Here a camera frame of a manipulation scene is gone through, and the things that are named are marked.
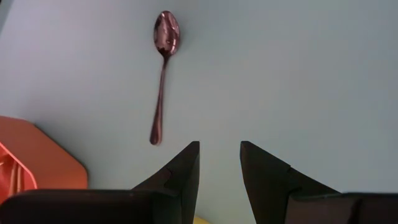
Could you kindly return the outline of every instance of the spoon handle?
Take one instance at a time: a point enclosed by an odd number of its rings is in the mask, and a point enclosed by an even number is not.
[[[158,146],[162,142],[163,89],[167,62],[169,62],[169,58],[164,57],[162,73],[160,74],[160,86],[159,94],[157,95],[154,123],[152,125],[152,131],[150,132],[149,141],[154,146]]]

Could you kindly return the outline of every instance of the orange plate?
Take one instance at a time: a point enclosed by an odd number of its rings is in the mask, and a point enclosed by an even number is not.
[[[22,190],[86,189],[85,168],[32,123],[0,116],[0,203],[7,199],[13,161]]]

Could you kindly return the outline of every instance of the light blue surface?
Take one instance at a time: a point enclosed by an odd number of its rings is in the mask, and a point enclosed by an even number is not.
[[[154,147],[152,28],[165,9],[183,41]],[[0,114],[37,124],[96,189],[129,189],[200,140],[197,213],[217,224],[254,223],[241,140],[337,190],[398,192],[397,10],[388,0],[14,1]]]

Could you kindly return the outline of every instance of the metal spoon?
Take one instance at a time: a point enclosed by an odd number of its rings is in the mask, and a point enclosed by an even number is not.
[[[165,70],[169,58],[177,52],[180,43],[180,28],[177,20],[169,11],[163,11],[155,23],[154,42],[157,50],[163,56],[163,67],[160,75],[159,94],[157,96],[156,112],[152,131],[150,133],[150,143],[158,146],[162,142],[162,114],[163,114],[163,89]]]

